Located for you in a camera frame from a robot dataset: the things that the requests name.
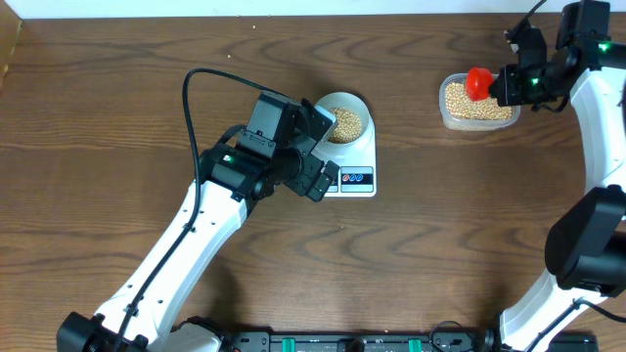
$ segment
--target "bean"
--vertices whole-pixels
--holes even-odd
[[[336,117],[337,127],[329,142],[350,143],[361,137],[361,119],[351,110],[346,108],[331,108],[331,112]]]
[[[513,117],[513,109],[499,107],[495,98],[473,102],[463,83],[450,83],[446,86],[446,109],[456,117],[467,119],[503,120]]]

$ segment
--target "red object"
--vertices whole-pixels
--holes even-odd
[[[489,86],[493,83],[491,71],[483,67],[473,67],[468,72],[466,91],[473,101],[481,101],[489,98]]]

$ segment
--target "plastic container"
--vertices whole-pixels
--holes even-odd
[[[493,131],[509,127],[517,121],[519,113],[521,112],[520,107],[511,107],[513,109],[513,116],[506,120],[479,120],[453,116],[446,108],[446,87],[450,83],[465,84],[467,76],[467,73],[456,73],[449,76],[441,83],[441,87],[439,88],[439,109],[443,117],[443,124],[446,125],[446,127],[459,131]]]
[[[374,136],[374,121],[370,115],[368,107],[355,95],[349,93],[332,93],[320,99],[315,105],[326,110],[331,108],[346,108],[356,113],[361,119],[361,136],[350,143],[332,143],[329,141],[320,142],[316,150],[321,154],[331,155],[333,157],[344,157],[348,153],[361,151],[370,142]]]

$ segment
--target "robotic arm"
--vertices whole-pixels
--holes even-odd
[[[119,341],[115,348],[126,351],[216,351],[219,337],[193,325],[168,339],[183,302],[217,250],[242,227],[261,199],[274,194],[276,185],[285,184],[314,201],[322,199],[337,177],[338,166],[331,161],[325,165],[311,151],[335,127],[330,112],[306,100],[300,104],[263,91],[248,125],[232,127],[201,154],[200,194],[194,181],[153,250],[94,318],[77,313],[67,317],[57,335],[58,350],[109,351]],[[237,145],[229,147],[226,142],[236,134]],[[197,217],[189,224],[197,197]],[[186,227],[189,233],[174,246]],[[156,270],[171,248],[175,250]],[[130,302],[138,295],[139,303],[133,306]]]
[[[541,31],[528,21],[543,2],[506,32],[518,64],[504,66],[489,92],[501,106],[528,104],[533,110],[558,112],[571,101],[583,138],[587,195],[552,228],[546,270],[501,314],[495,343],[482,351],[545,351],[590,304],[626,288],[626,241],[615,236],[626,214],[620,188],[626,185],[626,48],[607,35],[609,4],[582,0],[563,9],[558,51],[548,61]],[[260,88],[248,125],[232,127],[200,157],[190,128],[197,177],[178,214],[139,269],[91,320],[69,314],[57,334],[58,351],[219,349],[219,333],[207,326],[186,324],[170,333],[201,273],[276,185],[319,201],[338,173],[336,164],[325,165],[311,154],[332,134],[335,117],[306,100],[298,103]],[[559,98],[558,108],[545,105]],[[229,147],[226,142],[235,135],[239,142]],[[181,229],[187,236],[179,235]]]
[[[559,112],[571,101],[582,134],[587,195],[549,233],[547,268],[539,280],[500,316],[503,349],[546,351],[588,303],[600,304],[626,287],[626,242],[614,235],[626,215],[621,191],[626,185],[626,47],[610,41],[608,16],[605,2],[565,6],[558,51],[549,62],[541,31],[530,25],[529,16],[505,32],[518,64],[501,68],[490,95],[500,106],[530,104],[535,111]],[[558,108],[544,105],[557,98],[562,98]]]

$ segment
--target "wood grain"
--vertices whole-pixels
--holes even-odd
[[[169,224],[193,177],[180,88],[211,66],[299,99],[359,94],[379,193],[315,204],[281,188],[220,250],[179,318],[274,330],[489,327],[540,275],[550,227],[583,194],[571,108],[512,128],[447,130],[443,79],[515,60],[517,15],[29,21],[0,96],[0,350],[55,349]],[[614,39],[626,41],[626,16]],[[536,16],[549,45],[555,15]],[[201,148],[245,123],[257,92],[198,76]],[[624,299],[607,302],[626,313]],[[585,313],[603,351],[621,327]]]

